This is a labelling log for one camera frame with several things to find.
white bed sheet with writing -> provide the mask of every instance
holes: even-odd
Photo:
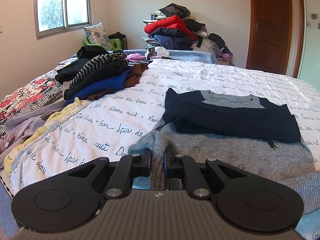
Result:
[[[320,93],[304,81],[242,68],[157,59],[133,88],[105,95],[24,149],[10,176],[14,192],[95,158],[111,162],[152,130],[164,113],[168,88],[253,94],[287,104],[320,170]]]

window pane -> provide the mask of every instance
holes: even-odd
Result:
[[[89,22],[87,0],[67,0],[68,25]]]
[[[39,31],[63,26],[62,0],[37,0]]]

gray knit collar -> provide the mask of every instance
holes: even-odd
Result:
[[[205,99],[203,103],[215,106],[226,106],[232,108],[264,108],[260,105],[260,100],[254,95],[248,95],[244,97],[225,95],[225,94],[216,94],[210,90],[202,90],[201,94]]]

red jacket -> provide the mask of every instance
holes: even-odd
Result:
[[[163,19],[151,24],[148,24],[146,27],[144,27],[145,33],[152,33],[158,28],[169,28],[169,29],[178,29],[181,31],[184,31],[188,34],[189,38],[193,41],[196,41],[198,38],[195,36],[185,25],[184,21],[178,16],[173,15],[167,19]]]

pillow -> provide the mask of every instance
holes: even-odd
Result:
[[[155,38],[142,37],[142,39],[147,43],[147,49],[150,49],[151,47],[160,47],[161,46]]]
[[[91,44],[101,43],[101,46],[105,50],[112,50],[111,42],[108,38],[108,35],[106,34],[106,31],[103,28],[102,23],[83,28]]]

